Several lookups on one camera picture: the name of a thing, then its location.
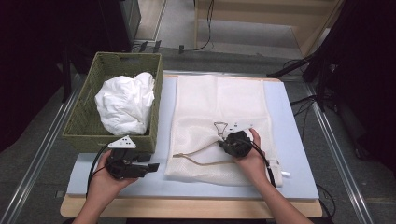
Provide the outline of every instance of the forearm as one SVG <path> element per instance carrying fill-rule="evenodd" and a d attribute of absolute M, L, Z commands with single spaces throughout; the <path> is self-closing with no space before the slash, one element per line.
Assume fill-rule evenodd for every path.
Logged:
<path fill-rule="evenodd" d="M 264 178 L 266 176 L 253 180 L 254 186 L 271 210 L 276 223 L 312 223 Z"/>

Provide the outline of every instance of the white plastic triangle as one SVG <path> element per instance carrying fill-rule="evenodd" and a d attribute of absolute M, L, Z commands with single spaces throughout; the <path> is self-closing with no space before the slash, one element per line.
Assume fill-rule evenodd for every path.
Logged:
<path fill-rule="evenodd" d="M 247 130 L 247 136 L 249 136 L 250 128 L 254 128 L 254 123 L 257 123 L 255 119 L 244 119 L 241 121 L 231 122 L 225 129 L 224 129 L 224 137 L 228 136 L 230 133 L 237 133 L 240 131 Z"/>
<path fill-rule="evenodd" d="M 121 139 L 108 144 L 109 148 L 136 148 L 136 144 L 132 141 L 132 139 L 126 135 Z"/>

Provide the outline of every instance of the triangle tag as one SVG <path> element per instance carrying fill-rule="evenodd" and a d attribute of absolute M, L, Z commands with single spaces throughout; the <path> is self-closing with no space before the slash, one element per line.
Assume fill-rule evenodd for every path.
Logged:
<path fill-rule="evenodd" d="M 136 148 L 136 144 L 132 141 L 132 139 L 126 135 L 121 139 L 108 144 L 109 148 Z"/>

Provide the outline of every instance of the black cable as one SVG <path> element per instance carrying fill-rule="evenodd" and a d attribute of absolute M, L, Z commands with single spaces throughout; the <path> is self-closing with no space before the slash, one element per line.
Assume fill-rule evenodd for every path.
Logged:
<path fill-rule="evenodd" d="M 300 108 L 298 109 L 298 111 L 294 114 L 294 117 L 296 117 L 297 115 L 303 113 L 303 112 L 307 109 L 307 107 L 306 107 L 305 109 L 303 109 L 303 107 L 304 107 L 305 105 L 309 104 L 309 103 L 312 102 L 312 101 L 313 101 L 313 100 L 307 101 L 307 102 L 305 102 L 303 105 L 301 105 Z"/>
<path fill-rule="evenodd" d="M 301 103 L 301 102 L 303 102 L 303 101 L 309 100 L 309 99 L 314 99 L 314 100 L 316 100 L 316 99 L 317 99 L 317 96 L 316 96 L 316 95 L 310 95 L 310 96 L 307 96 L 307 97 L 305 97 L 305 98 L 303 98 L 303 99 L 301 99 L 301 100 L 297 100 L 297 101 L 290 102 L 290 105 L 291 105 L 291 106 L 297 105 L 297 104 L 299 104 L 299 103 Z"/>
<path fill-rule="evenodd" d="M 324 211 L 326 212 L 327 217 L 331 218 L 330 216 L 330 212 L 329 209 L 326 207 L 326 205 L 324 204 L 324 202 L 322 200 L 319 200 L 320 206 L 324 209 Z"/>
<path fill-rule="evenodd" d="M 202 47 L 200 47 L 200 48 L 198 48 L 198 49 L 183 49 L 183 50 L 201 50 L 201 49 L 204 49 L 204 48 L 207 46 L 207 44 L 209 44 L 210 39 L 211 39 L 211 34 L 212 34 L 212 32 L 211 32 L 211 23 L 212 23 L 212 16 L 213 16 L 213 7 L 214 7 L 214 5 L 215 5 L 215 1 L 212 0 L 212 1 L 210 2 L 209 9 L 207 10 L 206 22 L 207 22 L 207 27 L 208 27 L 208 30 L 209 30 L 209 37 L 208 37 L 206 43 L 205 43 Z M 141 45 L 141 44 L 137 44 L 136 48 L 132 48 L 132 52 L 134 52 L 134 49 L 138 49 L 138 47 L 139 47 L 140 45 Z M 155 47 L 147 46 L 147 49 L 154 49 L 154 48 L 155 48 Z M 176 48 L 164 48 L 164 47 L 159 47 L 159 48 L 157 48 L 157 49 L 170 49 L 170 50 L 177 50 L 177 51 L 180 51 L 180 49 L 176 49 Z"/>
<path fill-rule="evenodd" d="M 207 44 L 210 42 L 210 38 L 211 38 L 211 23 L 212 23 L 214 5 L 215 5 L 215 0 L 210 1 L 209 8 L 207 9 L 206 23 L 207 23 L 207 27 L 208 27 L 208 30 L 209 30 L 209 37 L 207 38 L 206 43 L 202 47 L 200 47 L 198 49 L 184 49 L 184 50 L 201 50 L 201 49 L 204 49 L 207 46 Z"/>
<path fill-rule="evenodd" d="M 235 139 L 235 141 L 249 145 L 250 147 L 254 148 L 260 154 L 260 156 L 264 160 L 265 166 L 267 168 L 268 175 L 270 177 L 270 182 L 274 186 L 274 188 L 276 188 L 276 183 L 275 183 L 275 179 L 274 179 L 274 173 L 272 172 L 270 163 L 268 162 L 267 159 L 265 159 L 265 156 L 262 153 L 262 149 L 259 146 L 257 146 L 257 144 L 255 142 L 248 142 L 248 141 L 244 141 L 242 139 Z"/>
<path fill-rule="evenodd" d="M 293 60 L 289 60 L 289 61 L 287 61 L 287 62 L 283 63 L 283 67 L 282 67 L 282 69 L 285 69 L 285 67 L 286 67 L 286 64 L 288 64 L 288 63 L 292 63 L 292 62 L 298 62 L 298 61 L 300 61 L 300 59 L 293 59 Z M 303 72 L 304 72 L 304 71 L 303 71 L 303 69 L 301 68 L 301 66 L 299 67 L 299 69 L 300 69 L 300 72 L 301 72 L 301 73 L 303 73 Z"/>
<path fill-rule="evenodd" d="M 90 170 L 90 173 L 89 173 L 89 175 L 88 175 L 87 193 L 86 193 L 85 197 L 88 196 L 88 190 L 90 189 L 90 184 L 91 184 L 91 181 L 92 181 L 93 169 L 94 169 L 94 167 L 95 167 L 95 164 L 97 163 L 97 161 L 98 161 L 100 155 L 101 155 L 101 154 L 103 153 L 103 151 L 107 148 L 107 146 L 108 146 L 108 144 L 105 144 L 105 145 L 98 151 L 98 153 L 96 154 L 95 159 L 94 159 L 93 162 L 92 162 L 91 170 Z"/>
<path fill-rule="evenodd" d="M 324 203 L 323 203 L 323 207 L 325 207 L 325 210 L 327 210 L 327 212 L 329 212 L 329 214 L 328 214 L 328 216 L 329 217 L 334 217 L 334 215 L 335 215 L 335 211 L 336 211 L 336 206 L 335 206 L 335 201 L 334 201 L 334 198 L 332 197 L 332 195 L 329 193 L 329 191 L 327 191 L 325 188 L 323 188 L 321 185 L 319 185 L 319 184 L 316 184 L 317 185 L 317 187 L 319 187 L 320 189 L 322 189 L 323 191 L 325 191 L 326 193 L 327 193 L 327 195 L 329 195 L 329 197 L 330 197 L 330 199 L 332 200 L 332 206 L 334 207 L 334 210 L 332 211 L 332 213 L 330 213 L 329 212 L 329 209 L 324 205 Z"/>
<path fill-rule="evenodd" d="M 93 172 L 93 174 L 92 174 L 92 178 L 93 178 L 93 176 L 94 176 L 94 175 L 96 175 L 96 173 L 98 173 L 99 171 L 101 171 L 101 170 L 105 169 L 105 168 L 106 168 L 108 165 L 109 165 L 109 164 L 105 164 L 105 166 L 104 166 L 104 167 L 102 167 L 102 168 L 100 168 L 100 169 L 96 170 L 95 172 Z"/>
<path fill-rule="evenodd" d="M 309 108 L 311 107 L 311 105 L 312 105 L 314 102 L 312 102 L 312 103 L 308 106 L 308 108 L 306 109 L 306 112 L 305 112 L 304 121 L 303 121 L 303 130 L 302 130 L 302 133 L 301 133 L 301 140 L 302 140 L 302 141 L 304 141 L 304 132 L 305 132 L 306 117 L 308 116 Z"/>

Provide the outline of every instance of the white board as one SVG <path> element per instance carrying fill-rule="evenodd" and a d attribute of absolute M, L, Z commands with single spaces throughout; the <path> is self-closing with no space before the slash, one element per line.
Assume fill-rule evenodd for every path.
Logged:
<path fill-rule="evenodd" d="M 163 79 L 157 146 L 150 161 L 150 163 L 160 163 L 160 168 L 158 172 L 146 174 L 144 178 L 140 178 L 122 190 L 120 196 L 259 199 L 260 194 L 252 186 L 227 187 L 202 182 L 182 182 L 164 176 L 176 100 L 176 83 L 175 77 Z M 285 86 L 282 82 L 264 82 L 263 85 L 267 106 L 273 120 L 279 162 L 283 171 L 291 173 L 290 177 L 284 177 L 283 187 L 278 190 L 288 199 L 317 199 L 318 191 L 291 112 Z M 70 176 L 67 194 L 85 195 L 88 173 L 94 157 L 94 153 L 78 155 Z"/>

